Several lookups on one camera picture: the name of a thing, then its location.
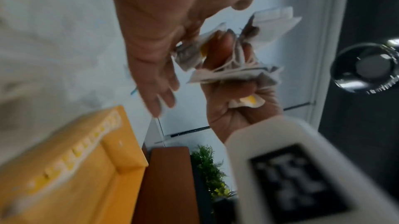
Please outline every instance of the skin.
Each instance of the skin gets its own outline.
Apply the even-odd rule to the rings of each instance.
[[[218,11],[247,8],[252,0],[114,0],[128,65],[140,95],[154,117],[161,113],[159,97],[175,105],[179,81],[170,51],[180,41],[199,34],[204,20]]]
[[[203,68],[215,69],[224,64],[233,50],[233,36],[226,32],[220,37],[221,32],[211,40],[209,52],[204,61]],[[251,55],[251,46],[243,45],[245,58]],[[282,115],[273,89],[257,90],[256,83],[247,81],[241,83],[212,83],[202,84],[202,91],[207,99],[207,119],[209,126],[217,137],[225,143],[228,137],[236,130],[252,124],[267,120],[271,117]],[[229,101],[258,94],[265,100],[259,108],[240,107],[228,108]]]

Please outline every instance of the artificial plant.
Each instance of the artificial plant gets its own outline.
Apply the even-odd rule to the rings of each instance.
[[[214,163],[213,156],[212,147],[199,145],[198,150],[191,153],[191,162],[198,168],[212,199],[231,197],[235,195],[235,192],[230,191],[229,187],[225,185],[223,178],[226,177],[226,174],[219,169],[223,161]]]

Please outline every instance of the white door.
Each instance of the white door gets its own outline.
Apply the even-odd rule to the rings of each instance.
[[[227,27],[240,33],[253,12],[273,7],[293,6],[294,16],[302,16],[302,21],[288,34],[271,44],[260,53],[258,58],[268,64],[284,66],[283,83],[277,88],[277,96],[283,108],[313,102],[312,93],[316,82],[317,65],[320,62],[320,44],[322,29],[325,25],[327,9],[331,0],[254,0],[246,10],[225,9],[204,23],[201,32],[214,29],[219,23],[227,22]],[[183,72],[175,65],[181,82],[180,90],[175,93],[177,105],[173,109],[164,109],[160,125],[164,135],[208,126],[206,119],[206,101],[198,84],[186,84],[192,71]],[[301,113],[306,119],[307,113]]]

